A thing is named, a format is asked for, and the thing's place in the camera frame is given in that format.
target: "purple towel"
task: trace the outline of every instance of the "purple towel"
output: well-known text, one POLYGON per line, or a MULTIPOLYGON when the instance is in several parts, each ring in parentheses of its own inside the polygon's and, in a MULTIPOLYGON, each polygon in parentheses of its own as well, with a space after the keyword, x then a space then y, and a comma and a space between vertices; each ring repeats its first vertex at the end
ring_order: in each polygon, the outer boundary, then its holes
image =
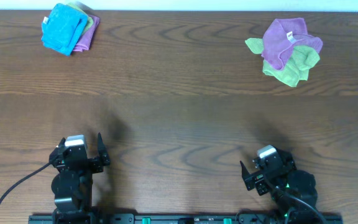
POLYGON ((89 50, 93 33, 96 30, 97 26, 99 25, 99 17, 89 15, 93 19, 93 25, 80 37, 79 41, 74 47, 73 51, 84 51, 89 50))
POLYGON ((274 69, 283 70, 297 45, 307 45, 320 53, 323 41, 308 34, 303 18, 275 19, 264 34, 262 57, 274 69))

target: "white wall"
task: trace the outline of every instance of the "white wall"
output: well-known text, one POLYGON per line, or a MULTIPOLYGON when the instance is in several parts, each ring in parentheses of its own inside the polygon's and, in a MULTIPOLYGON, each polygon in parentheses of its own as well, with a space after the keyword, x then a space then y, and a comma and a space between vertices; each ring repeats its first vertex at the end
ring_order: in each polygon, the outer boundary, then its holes
MULTIPOLYGON (((68 0, 0 0, 0 9, 51 9, 68 0)), ((358 0, 82 0, 92 9, 357 12, 358 0)))

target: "cloth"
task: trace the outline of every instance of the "cloth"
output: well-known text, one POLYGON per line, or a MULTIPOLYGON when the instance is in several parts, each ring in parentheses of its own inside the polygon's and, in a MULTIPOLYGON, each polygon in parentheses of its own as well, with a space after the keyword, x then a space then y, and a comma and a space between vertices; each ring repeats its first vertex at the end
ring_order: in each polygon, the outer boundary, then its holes
MULTIPOLYGON (((83 14, 86 14, 82 9, 80 9, 78 6, 76 6, 74 3, 68 3, 67 6, 72 7, 73 9, 76 9, 77 11, 82 12, 83 14)), ((82 32, 81 35, 84 35, 86 31, 88 31, 88 29, 91 28, 91 26, 93 25, 93 19, 91 16, 88 16, 88 21, 86 22, 84 31, 82 32)))
MULTIPOLYGON (((246 40, 248 48, 254 54, 261 54, 264 51, 263 40, 259 38, 249 38, 246 40)), ((317 51, 309 46, 298 45, 293 49, 291 57, 283 70, 274 69, 271 64, 264 60, 262 71, 265 75, 274 76, 282 83, 296 87, 300 80, 307 80, 309 70, 320 60, 317 51)))
POLYGON ((274 69, 283 70, 292 55, 294 46, 307 45, 320 53, 323 41, 308 34, 303 18, 275 19, 264 34, 262 57, 274 69))
POLYGON ((82 35, 79 39, 79 41, 77 42, 77 44, 75 45, 73 51, 84 51, 84 50, 89 50, 90 49, 90 45, 91 45, 91 41, 92 41, 92 37, 94 34, 94 31, 96 30, 97 26, 99 25, 99 17, 96 16, 92 16, 89 15, 90 17, 92 17, 93 20, 93 25, 88 29, 88 31, 85 32, 84 35, 82 35))
POLYGON ((64 4, 57 4, 50 12, 49 18, 42 23, 41 40, 45 47, 51 48, 66 56, 71 54, 88 17, 64 4))

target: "green cloth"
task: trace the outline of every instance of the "green cloth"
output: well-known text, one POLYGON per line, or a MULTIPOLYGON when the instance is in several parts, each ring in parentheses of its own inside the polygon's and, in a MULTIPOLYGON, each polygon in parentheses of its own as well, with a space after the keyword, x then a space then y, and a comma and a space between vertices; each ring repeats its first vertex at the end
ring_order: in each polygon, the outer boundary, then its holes
MULTIPOLYGON (((82 9, 80 9, 78 6, 74 5, 74 3, 68 3, 67 6, 70 6, 73 9, 76 9, 77 11, 80 11, 83 14, 87 15, 84 11, 82 11, 82 9)), ((93 25, 93 19, 90 16, 88 16, 88 21, 86 22, 84 31, 82 32, 81 35, 83 35, 89 28, 91 28, 92 25, 93 25)))
MULTIPOLYGON (((246 44, 254 54, 261 54, 264 51, 264 42, 260 38, 249 38, 246 44)), ((299 80, 308 79, 309 69, 313 68, 319 60, 320 56, 314 48, 298 45, 293 48, 293 53, 283 70, 274 69, 264 60, 262 71, 265 75, 274 76, 290 87, 296 87, 299 80)))

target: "towel label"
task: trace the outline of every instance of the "towel label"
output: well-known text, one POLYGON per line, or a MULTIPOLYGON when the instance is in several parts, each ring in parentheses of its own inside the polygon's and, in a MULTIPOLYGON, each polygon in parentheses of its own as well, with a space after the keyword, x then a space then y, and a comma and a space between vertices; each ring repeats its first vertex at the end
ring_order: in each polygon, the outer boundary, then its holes
POLYGON ((295 43, 296 39, 293 38, 292 36, 292 31, 287 33, 287 39, 291 42, 291 43, 295 43))
POLYGON ((47 18, 47 17, 44 17, 44 21, 42 21, 44 24, 47 24, 48 23, 48 21, 49 21, 49 18, 47 18))

